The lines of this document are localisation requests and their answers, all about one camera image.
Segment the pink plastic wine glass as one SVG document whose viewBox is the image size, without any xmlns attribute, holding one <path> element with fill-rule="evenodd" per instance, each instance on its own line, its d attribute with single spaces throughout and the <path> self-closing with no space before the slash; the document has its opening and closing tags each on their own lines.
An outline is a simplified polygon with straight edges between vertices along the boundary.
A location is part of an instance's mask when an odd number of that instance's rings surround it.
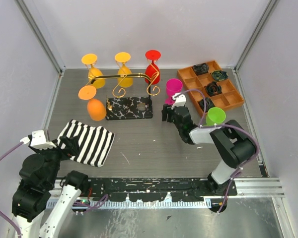
<svg viewBox="0 0 298 238">
<path fill-rule="evenodd" d="M 183 87 L 182 82 L 177 78 L 169 79 L 166 82 L 166 94 L 168 98 L 165 100 L 165 103 L 168 105 L 173 104 L 172 96 L 176 93 L 181 92 Z"/>
</svg>

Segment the gold wine glass rack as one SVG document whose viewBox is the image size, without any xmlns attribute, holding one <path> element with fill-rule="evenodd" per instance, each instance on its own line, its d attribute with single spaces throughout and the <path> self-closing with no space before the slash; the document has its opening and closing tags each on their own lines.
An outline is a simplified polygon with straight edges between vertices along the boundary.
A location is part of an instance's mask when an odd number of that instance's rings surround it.
<svg viewBox="0 0 298 238">
<path fill-rule="evenodd" d="M 113 97 L 107 98 L 104 104 L 106 108 L 106 120 L 124 120 L 124 119 L 150 119 L 152 118 L 152 96 L 156 96 L 160 93 L 160 88 L 155 86 L 153 89 L 156 93 L 152 93 L 151 89 L 154 79 L 150 79 L 145 73 L 131 73 L 127 75 L 102 75 L 94 77 L 94 80 L 103 78 L 121 78 L 121 77 L 131 77 L 131 78 L 143 78 L 148 84 L 146 91 L 146 97 L 125 97 L 126 88 L 123 88 L 117 83 L 117 85 L 112 90 Z"/>
</svg>

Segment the red plastic wine glass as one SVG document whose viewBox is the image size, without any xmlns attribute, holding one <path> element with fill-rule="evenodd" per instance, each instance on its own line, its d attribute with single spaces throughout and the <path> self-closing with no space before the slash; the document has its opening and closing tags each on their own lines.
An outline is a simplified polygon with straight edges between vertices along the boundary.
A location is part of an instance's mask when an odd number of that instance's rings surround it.
<svg viewBox="0 0 298 238">
<path fill-rule="evenodd" d="M 160 81 L 160 70 L 156 65 L 156 62 L 160 59 L 161 53 L 157 50 L 149 50 L 145 53 L 145 57 L 149 62 L 146 68 L 145 74 L 150 78 L 154 79 L 153 85 L 156 85 Z"/>
</svg>

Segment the orange plastic wine glass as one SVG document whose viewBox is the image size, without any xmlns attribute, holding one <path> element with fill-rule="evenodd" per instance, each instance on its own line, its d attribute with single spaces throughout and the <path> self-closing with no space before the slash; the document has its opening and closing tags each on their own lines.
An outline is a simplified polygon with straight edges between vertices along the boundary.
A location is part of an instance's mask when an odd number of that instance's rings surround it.
<svg viewBox="0 0 298 238">
<path fill-rule="evenodd" d="M 106 108 L 104 104 L 95 98 L 97 89 L 94 86 L 83 86 L 78 93 L 81 100 L 87 101 L 87 111 L 94 121 L 101 121 L 106 117 Z"/>
</svg>

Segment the yellow plastic wine glass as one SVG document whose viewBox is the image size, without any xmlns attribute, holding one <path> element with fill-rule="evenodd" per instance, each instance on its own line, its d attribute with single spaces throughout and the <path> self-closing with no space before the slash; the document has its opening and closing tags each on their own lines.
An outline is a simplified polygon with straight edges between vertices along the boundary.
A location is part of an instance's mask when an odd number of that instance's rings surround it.
<svg viewBox="0 0 298 238">
<path fill-rule="evenodd" d="M 105 86 L 105 79 L 99 78 L 94 80 L 94 77 L 102 76 L 103 73 L 95 67 L 97 63 L 97 55 L 86 54 L 81 58 L 81 62 L 88 68 L 88 79 L 91 86 L 100 89 Z"/>
</svg>

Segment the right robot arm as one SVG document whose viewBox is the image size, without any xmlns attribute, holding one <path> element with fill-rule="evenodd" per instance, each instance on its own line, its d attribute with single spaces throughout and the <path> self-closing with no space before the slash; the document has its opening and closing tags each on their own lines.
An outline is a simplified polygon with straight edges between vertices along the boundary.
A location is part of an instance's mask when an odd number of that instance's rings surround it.
<svg viewBox="0 0 298 238">
<path fill-rule="evenodd" d="M 228 181 L 236 177 L 244 164 L 259 153 L 259 144 L 235 120 L 224 124 L 198 126 L 186 106 L 163 105 L 162 120 L 173 123 L 186 144 L 214 144 L 221 156 L 217 167 L 207 177 L 207 188 L 220 195 Z"/>
</svg>

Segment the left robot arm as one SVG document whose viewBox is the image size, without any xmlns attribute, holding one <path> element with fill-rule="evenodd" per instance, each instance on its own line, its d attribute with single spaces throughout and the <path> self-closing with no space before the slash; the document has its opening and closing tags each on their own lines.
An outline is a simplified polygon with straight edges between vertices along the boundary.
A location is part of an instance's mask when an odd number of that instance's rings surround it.
<svg viewBox="0 0 298 238">
<path fill-rule="evenodd" d="M 29 145 L 34 154 L 28 156 L 19 171 L 21 182 L 12 197 L 12 213 L 18 227 L 17 238 L 56 238 L 79 196 L 89 192 L 88 176 L 78 171 L 71 171 L 65 177 L 63 189 L 50 216 L 42 225 L 41 221 L 62 160 L 80 153 L 79 137 L 61 136 L 64 148 L 56 141 L 47 141 L 45 136 L 35 138 L 28 135 L 23 142 Z"/>
</svg>

